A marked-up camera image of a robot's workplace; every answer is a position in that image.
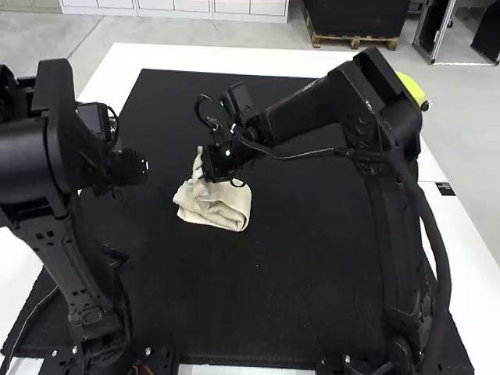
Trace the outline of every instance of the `beige towel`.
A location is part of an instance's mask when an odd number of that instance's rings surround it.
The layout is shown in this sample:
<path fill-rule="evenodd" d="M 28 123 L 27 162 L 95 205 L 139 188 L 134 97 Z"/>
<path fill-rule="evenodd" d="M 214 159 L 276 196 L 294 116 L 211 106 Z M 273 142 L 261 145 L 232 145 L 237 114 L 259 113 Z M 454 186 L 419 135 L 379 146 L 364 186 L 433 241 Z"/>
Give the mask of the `beige towel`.
<path fill-rule="evenodd" d="M 173 196 L 173 202 L 179 205 L 177 215 L 189 223 L 237 232 L 244 230 L 250 220 L 250 187 L 234 187 L 230 182 L 214 184 L 201 179 L 202 151 L 203 147 L 198 146 L 191 179 L 185 181 Z"/>

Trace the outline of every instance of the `metal frame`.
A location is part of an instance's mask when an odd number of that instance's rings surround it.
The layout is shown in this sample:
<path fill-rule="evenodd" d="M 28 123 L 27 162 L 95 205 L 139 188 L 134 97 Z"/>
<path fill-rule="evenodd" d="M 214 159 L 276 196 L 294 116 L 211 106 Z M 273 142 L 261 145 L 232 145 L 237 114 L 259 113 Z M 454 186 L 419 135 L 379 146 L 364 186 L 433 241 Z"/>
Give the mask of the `metal frame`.
<path fill-rule="evenodd" d="M 441 49 L 441 45 L 443 44 L 443 40 L 445 39 L 445 33 L 448 29 L 448 24 L 452 19 L 453 12 L 455 10 L 456 0 L 450 0 L 448 6 L 446 8 L 445 16 L 441 22 L 441 27 L 436 33 L 436 37 L 434 38 L 434 48 L 432 52 L 429 54 L 421 45 L 420 45 L 420 35 L 422 34 L 423 24 L 428 14 L 429 8 L 432 6 L 434 0 L 427 0 L 423 5 L 422 16 L 420 16 L 420 21 L 418 27 L 416 28 L 415 37 L 413 38 L 413 47 L 422 55 L 422 57 L 431 65 L 441 65 L 441 66 L 497 66 L 496 62 L 438 62 L 438 53 Z"/>

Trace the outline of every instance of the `cable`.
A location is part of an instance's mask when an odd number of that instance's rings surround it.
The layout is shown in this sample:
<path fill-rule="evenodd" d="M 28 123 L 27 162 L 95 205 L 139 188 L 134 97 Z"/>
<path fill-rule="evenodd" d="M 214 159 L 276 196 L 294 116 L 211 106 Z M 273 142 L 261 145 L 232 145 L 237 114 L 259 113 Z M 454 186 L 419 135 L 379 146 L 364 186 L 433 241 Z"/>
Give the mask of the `cable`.
<path fill-rule="evenodd" d="M 101 172 L 102 174 L 106 175 L 106 170 L 98 165 L 96 162 L 94 162 L 88 155 L 86 155 L 85 153 L 83 153 L 82 151 L 80 151 L 80 155 L 85 159 L 85 161 L 87 163 L 89 163 L 93 168 L 95 168 L 96 170 L 98 170 L 99 172 Z"/>
<path fill-rule="evenodd" d="M 430 247 L 432 249 L 434 260 L 436 262 L 437 291 L 433 322 L 430 326 L 425 354 L 419 368 L 419 375 L 429 375 L 433 373 L 434 365 L 437 361 L 439 350 L 442 346 L 445 335 L 446 318 L 448 316 L 452 295 L 452 277 L 445 243 L 443 242 L 443 238 L 441 236 L 441 232 L 439 231 L 438 224 L 436 223 L 436 219 L 434 217 L 432 209 L 429 206 L 429 202 L 427 201 L 423 190 L 415 181 L 413 175 L 409 172 L 409 169 L 401 159 L 401 156 L 399 156 L 396 152 L 391 152 L 389 153 L 389 156 L 387 156 L 386 154 L 382 153 L 367 152 L 364 150 L 355 150 L 349 148 L 324 148 L 320 150 L 303 152 L 296 155 L 279 155 L 270 148 L 247 139 L 243 135 L 240 127 L 233 126 L 232 130 L 235 137 L 243 145 L 264 154 L 270 155 L 279 160 L 296 160 L 309 156 L 320 156 L 327 153 L 333 153 L 334 155 L 342 155 L 347 157 L 361 155 L 368 156 L 370 158 L 377 157 L 381 161 L 388 160 L 388 162 L 393 166 L 396 174 L 398 175 L 399 179 L 402 181 L 402 183 L 406 187 L 407 192 L 412 198 L 418 215 L 423 221 L 423 225 L 427 233 L 427 238 L 429 239 Z M 388 135 L 388 137 L 391 136 L 390 132 L 386 132 L 386 134 Z M 394 145 L 396 145 L 395 139 L 392 137 L 391 141 L 391 144 L 394 147 Z"/>
<path fill-rule="evenodd" d="M 203 125 L 205 125 L 206 127 L 208 127 L 210 130 L 212 130 L 212 131 L 220 131 L 220 130 L 223 129 L 224 125 L 218 119 L 215 119 L 215 118 L 210 117 L 210 116 L 203 117 L 202 114 L 201 114 L 200 107 L 201 107 L 201 105 L 202 105 L 203 102 L 207 102 L 207 101 L 215 104 L 216 107 L 219 110 L 222 110 L 222 108 L 220 107 L 219 103 L 217 103 L 214 98 L 212 98 L 211 96 L 205 95 L 205 94 L 200 94 L 198 96 L 198 98 L 196 99 L 196 102 L 195 102 L 195 114 L 196 114 L 196 117 L 198 118 L 198 121 L 200 123 L 202 123 Z"/>
<path fill-rule="evenodd" d="M 146 372 L 147 372 L 149 375 L 155 375 L 155 373 L 153 373 L 153 372 L 151 371 L 151 369 L 150 369 L 148 366 L 146 366 L 144 363 L 142 364 L 142 367 L 144 367 L 144 370 L 146 370 Z"/>
<path fill-rule="evenodd" d="M 112 113 L 112 115 L 116 121 L 115 136 L 109 142 L 109 149 L 113 150 L 115 148 L 116 144 L 118 143 L 118 137 L 120 136 L 120 119 L 118 118 L 118 115 L 116 115 L 116 112 L 113 110 L 113 108 L 111 108 L 109 105 L 107 105 L 106 107 Z"/>
<path fill-rule="evenodd" d="M 250 141 L 248 138 L 246 138 L 246 136 L 244 136 L 243 131 L 240 129 L 239 126 L 234 126 L 233 132 L 234 132 L 235 137 L 243 145 L 247 146 L 248 148 L 262 152 L 266 155 L 269 155 L 275 159 L 282 160 L 282 161 L 291 161 L 291 160 L 305 159 L 305 158 L 310 158 L 310 157 L 320 157 L 320 156 L 323 156 L 325 154 L 333 154 L 335 156 L 345 156 L 345 157 L 366 156 L 366 157 L 370 157 L 370 158 L 378 158 L 380 160 L 385 159 L 384 156 L 381 155 L 379 152 L 356 150 L 354 148 L 336 148 L 336 147 L 321 148 L 321 149 L 317 149 L 317 150 L 312 150 L 312 151 L 307 151 L 307 152 L 302 152 L 300 154 L 292 154 L 292 155 L 278 154 L 271 148 L 268 148 L 264 145 L 261 145 L 259 143 L 254 142 L 254 141 Z"/>
<path fill-rule="evenodd" d="M 120 268 L 123 264 L 125 264 L 130 256 L 125 253 L 125 252 L 119 252 L 118 250 L 115 250 L 114 248 L 110 248 L 108 245 L 103 244 L 101 246 L 101 252 L 103 254 L 106 254 L 109 258 L 113 259 L 115 262 L 112 264 L 118 263 L 118 266 L 116 267 L 117 269 Z"/>
<path fill-rule="evenodd" d="M 392 369 L 394 369 L 394 365 L 391 362 L 389 362 L 389 363 L 386 363 L 385 365 L 383 365 L 377 371 L 375 371 L 375 373 L 373 375 L 384 375 L 385 373 L 388 373 Z"/>
<path fill-rule="evenodd" d="M 85 370 L 87 369 L 87 366 L 88 366 L 88 362 L 87 362 L 87 365 L 85 365 L 85 359 L 82 359 L 81 360 L 81 375 L 85 375 Z"/>
<path fill-rule="evenodd" d="M 445 324 L 452 296 L 452 276 L 445 243 L 443 242 L 436 218 L 429 206 L 425 193 L 400 157 L 393 153 L 389 160 L 408 193 L 413 198 L 416 211 L 420 218 L 422 218 L 423 225 L 425 226 L 430 248 L 436 262 L 437 292 L 434 315 L 423 361 L 419 368 L 420 375 L 428 375 L 434 373 L 435 363 L 445 335 Z"/>
<path fill-rule="evenodd" d="M 12 349 L 10 350 L 9 355 L 6 355 L 2 367 L 0 367 L 0 375 L 6 375 L 7 372 L 9 371 L 10 363 L 13 360 L 14 353 L 17 350 L 17 345 L 20 343 L 21 337 L 24 335 L 25 330 L 28 328 L 29 324 L 31 323 L 32 318 L 36 317 L 36 315 L 40 312 L 40 309 L 43 305 L 45 305 L 48 301 L 52 299 L 57 294 L 57 291 L 59 291 L 59 287 L 55 287 L 52 289 L 48 295 L 43 297 L 43 299 L 36 304 L 35 307 L 33 307 L 33 310 L 31 310 L 30 315 L 24 320 L 23 326 L 21 327 L 21 330 L 19 334 L 17 335 L 16 340 L 14 341 L 14 345 L 12 346 Z"/>

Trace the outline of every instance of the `black rubber mat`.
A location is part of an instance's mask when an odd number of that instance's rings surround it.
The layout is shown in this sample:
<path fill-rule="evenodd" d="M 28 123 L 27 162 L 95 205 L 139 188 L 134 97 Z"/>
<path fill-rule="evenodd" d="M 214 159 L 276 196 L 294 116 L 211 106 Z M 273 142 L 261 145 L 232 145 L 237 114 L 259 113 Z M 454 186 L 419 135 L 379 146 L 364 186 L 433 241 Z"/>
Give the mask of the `black rubber mat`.
<path fill-rule="evenodd" d="M 343 352 L 381 361 L 382 284 L 373 221 L 349 161 L 259 160 L 247 171 L 252 213 L 242 233 L 177 218 L 172 197 L 190 177 L 196 146 L 210 141 L 195 118 L 195 99 L 201 93 L 218 97 L 238 81 L 248 85 L 260 109 L 310 82 L 145 70 L 120 126 L 124 146 L 148 156 L 148 183 L 124 188 L 122 202 L 82 194 L 96 238 L 130 254 L 122 278 L 137 341 L 168 343 L 190 363 L 313 368 L 320 355 L 340 358 Z M 330 127 L 285 149 L 341 143 L 339 129 Z M 4 351 L 52 285 L 42 273 Z M 44 356 L 69 345 L 66 314 L 59 296 L 18 354 Z M 447 343 L 441 368 L 471 373 L 451 318 Z"/>

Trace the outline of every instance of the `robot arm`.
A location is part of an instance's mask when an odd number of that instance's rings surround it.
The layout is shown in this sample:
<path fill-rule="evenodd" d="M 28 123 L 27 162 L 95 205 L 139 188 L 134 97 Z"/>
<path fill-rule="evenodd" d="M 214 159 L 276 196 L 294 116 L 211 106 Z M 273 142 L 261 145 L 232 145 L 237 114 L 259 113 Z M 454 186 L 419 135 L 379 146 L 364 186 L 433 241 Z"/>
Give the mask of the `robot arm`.
<path fill-rule="evenodd" d="M 380 253 L 384 289 L 387 363 L 379 369 L 349 357 L 353 374 L 434 373 L 448 313 L 451 278 L 448 257 L 434 216 L 417 184 L 420 106 L 381 53 L 369 48 L 325 77 L 258 112 L 245 86 L 220 97 L 230 126 L 198 118 L 214 143 L 202 155 L 205 179 L 232 180 L 247 162 L 264 154 L 284 161 L 319 156 L 349 157 L 368 192 Z M 328 125 L 341 126 L 345 147 L 279 154 L 275 147 Z M 437 263 L 438 287 L 423 271 L 422 218 Z"/>
<path fill-rule="evenodd" d="M 145 158 L 116 147 L 117 121 L 103 104 L 75 102 L 65 59 L 19 80 L 0 66 L 0 227 L 35 251 L 64 295 L 82 373 L 128 373 L 133 359 L 127 293 L 85 233 L 78 195 L 145 182 Z"/>

